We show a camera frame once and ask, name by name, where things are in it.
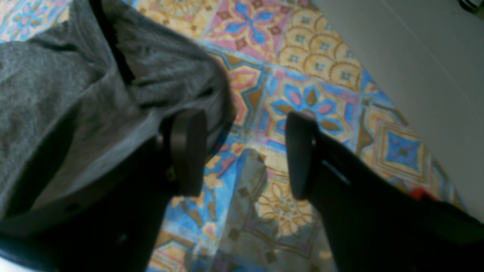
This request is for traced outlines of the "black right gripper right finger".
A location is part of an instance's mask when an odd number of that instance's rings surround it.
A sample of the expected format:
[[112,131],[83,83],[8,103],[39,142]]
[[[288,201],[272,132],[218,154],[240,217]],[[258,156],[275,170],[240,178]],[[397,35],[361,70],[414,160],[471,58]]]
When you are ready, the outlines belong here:
[[292,194],[321,215],[339,272],[482,272],[483,224],[443,201],[388,184],[316,121],[291,112]]

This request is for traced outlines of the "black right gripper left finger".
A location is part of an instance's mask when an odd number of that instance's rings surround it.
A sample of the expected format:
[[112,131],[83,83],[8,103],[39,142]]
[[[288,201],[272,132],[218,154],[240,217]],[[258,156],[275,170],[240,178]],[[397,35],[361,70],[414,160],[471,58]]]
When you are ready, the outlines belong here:
[[143,272],[168,203],[201,192],[204,110],[181,110],[104,176],[1,221],[2,272]]

